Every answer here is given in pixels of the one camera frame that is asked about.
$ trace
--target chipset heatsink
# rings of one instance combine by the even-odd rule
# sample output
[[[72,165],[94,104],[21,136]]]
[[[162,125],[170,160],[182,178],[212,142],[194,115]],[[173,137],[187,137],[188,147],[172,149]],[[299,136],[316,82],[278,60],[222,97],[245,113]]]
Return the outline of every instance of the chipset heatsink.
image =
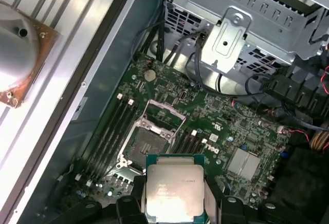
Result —
[[[252,180],[258,168],[260,158],[240,148],[236,148],[228,162],[227,170],[245,179]]]

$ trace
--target motherboard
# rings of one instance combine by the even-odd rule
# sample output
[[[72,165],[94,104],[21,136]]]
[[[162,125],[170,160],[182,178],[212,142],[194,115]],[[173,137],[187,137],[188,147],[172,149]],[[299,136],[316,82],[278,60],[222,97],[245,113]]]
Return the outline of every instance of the motherboard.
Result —
[[[60,209],[86,196],[114,202],[145,173],[148,154],[166,153],[204,154],[205,173],[256,208],[289,139],[277,127],[141,54],[122,77]]]

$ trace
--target label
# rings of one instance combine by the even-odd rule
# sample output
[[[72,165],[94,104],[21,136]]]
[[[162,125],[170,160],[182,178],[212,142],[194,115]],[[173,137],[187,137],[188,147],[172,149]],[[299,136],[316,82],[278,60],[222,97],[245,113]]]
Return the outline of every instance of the label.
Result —
[[[81,113],[84,105],[86,105],[87,100],[88,100],[88,97],[83,97],[81,99],[80,104],[78,105],[76,111],[74,112],[71,121],[78,119],[78,117],[79,117],[79,115],[80,115],[80,113]]]
[[[218,155],[218,153],[220,152],[219,148],[215,148],[214,146],[211,146],[209,144],[206,144],[205,147],[207,150],[214,152],[216,155]]]
[[[212,133],[209,137],[209,140],[215,143],[218,140],[218,136],[216,134]]]
[[[223,126],[221,124],[218,124],[218,123],[212,123],[212,125],[214,126],[214,128],[217,130],[217,131],[221,131],[223,130]]]

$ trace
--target ram slot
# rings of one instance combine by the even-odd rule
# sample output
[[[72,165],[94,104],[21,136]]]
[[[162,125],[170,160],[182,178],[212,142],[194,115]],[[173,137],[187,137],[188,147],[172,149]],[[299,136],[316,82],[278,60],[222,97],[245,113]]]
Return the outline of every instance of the ram slot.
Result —
[[[127,105],[124,107],[123,112],[120,114],[119,118],[115,121],[115,124],[112,127],[111,131],[109,132],[108,136],[106,136],[105,146],[102,148],[102,150],[99,150],[98,160],[93,166],[93,171],[91,173],[91,176],[93,178],[95,176],[95,173],[99,170],[102,161],[106,158],[107,153],[110,151],[112,147],[111,144],[112,137],[116,134],[116,132],[120,132],[121,124],[125,122],[127,117],[130,116],[131,112],[132,112],[131,106],[127,103]]]
[[[192,141],[192,137],[189,135],[187,136],[183,143],[181,143],[181,145],[179,146],[178,150],[177,150],[177,154],[184,154],[184,151],[186,149],[186,147],[188,146],[189,143],[191,143]]]
[[[192,141],[188,143],[186,148],[183,150],[183,154],[192,154],[192,147],[197,142],[197,137],[192,136]]]
[[[200,144],[198,145],[198,147],[196,148],[196,151],[195,151],[194,154],[201,154],[202,151],[204,150],[204,148],[205,148],[205,144],[204,144],[204,143],[200,143]]]
[[[110,150],[107,153],[105,153],[104,160],[101,161],[102,165],[95,174],[96,179],[100,179],[101,177],[104,177],[107,167],[111,163],[112,159],[115,157],[118,150],[123,146],[127,132],[129,131],[134,121],[136,120],[137,107],[138,107],[137,104],[131,107],[132,112],[130,113],[129,117],[127,117],[125,122],[121,124],[116,134],[113,135],[112,140],[109,142],[112,146]]]
[[[181,135],[181,137],[179,138],[179,140],[177,142],[175,142],[172,153],[173,154],[177,154],[179,148],[181,146],[183,146],[184,141],[189,137],[189,132],[187,130],[185,130],[183,132],[183,134]]]
[[[116,105],[112,109],[112,113],[109,115],[107,120],[107,126],[104,128],[103,132],[101,133],[100,137],[101,139],[99,142],[94,146],[93,151],[90,154],[89,160],[86,165],[86,174],[91,173],[91,171],[94,168],[94,165],[99,157],[99,150],[102,150],[102,148],[106,144],[106,138],[108,137],[109,133],[111,132],[111,129],[113,125],[115,124],[116,120],[118,119],[118,116],[122,113],[124,108],[127,106],[127,98],[126,99],[119,99]]]
[[[202,138],[196,137],[196,141],[191,148],[191,154],[198,154],[198,148],[201,145]]]

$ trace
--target copper plate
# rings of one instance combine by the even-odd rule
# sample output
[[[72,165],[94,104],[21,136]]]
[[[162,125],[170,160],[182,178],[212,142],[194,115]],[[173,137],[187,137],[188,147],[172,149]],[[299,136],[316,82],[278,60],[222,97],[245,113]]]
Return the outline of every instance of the copper plate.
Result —
[[[42,69],[42,66],[44,65],[45,60],[47,59],[58,36],[58,33],[50,27],[41,24],[30,17],[26,18],[33,23],[36,29],[40,42],[40,51],[36,60],[36,65],[30,76],[20,86],[0,92],[0,102],[3,102],[13,108],[17,108],[23,103],[28,90],[33,85],[38,73]]]

